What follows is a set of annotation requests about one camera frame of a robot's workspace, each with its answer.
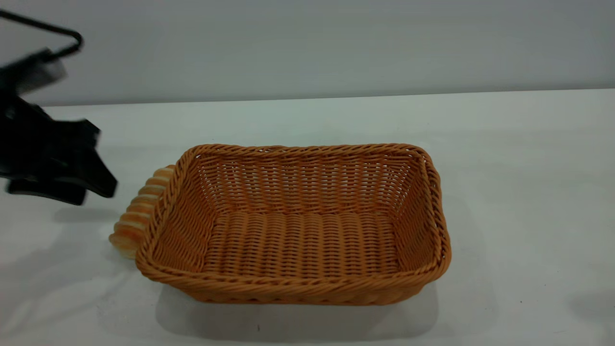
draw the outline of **basket bottom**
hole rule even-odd
[[[204,263],[201,272],[277,278],[370,276],[399,270],[391,221],[383,214],[356,212],[221,215]]]
[[[299,304],[299,305],[388,305],[399,303],[421,292],[424,286],[415,286],[404,291],[387,292],[380,294],[365,294],[351,297],[350,300],[323,299],[321,297],[277,297],[277,298],[248,298],[233,297],[232,295],[216,296],[209,292],[186,292],[192,298],[205,303],[222,304]]]

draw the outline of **robotic arm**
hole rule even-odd
[[[81,35],[4,10],[0,17],[76,40],[0,68],[0,177],[9,179],[7,191],[75,205],[83,203],[86,190],[113,197],[117,180],[96,152],[100,130],[88,120],[55,121],[19,96],[64,77],[60,59],[79,52]]]

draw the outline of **white wall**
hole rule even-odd
[[[613,0],[2,0],[80,31],[45,105],[615,87]],[[0,22],[0,62],[57,38]]]

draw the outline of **wicker basket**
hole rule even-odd
[[[148,278],[224,303],[391,304],[450,260],[440,178],[406,144],[194,147],[137,252]]]

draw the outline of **rectangular basket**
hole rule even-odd
[[[136,259],[204,302],[326,305],[399,302],[450,260],[440,178],[406,144],[194,147]]]

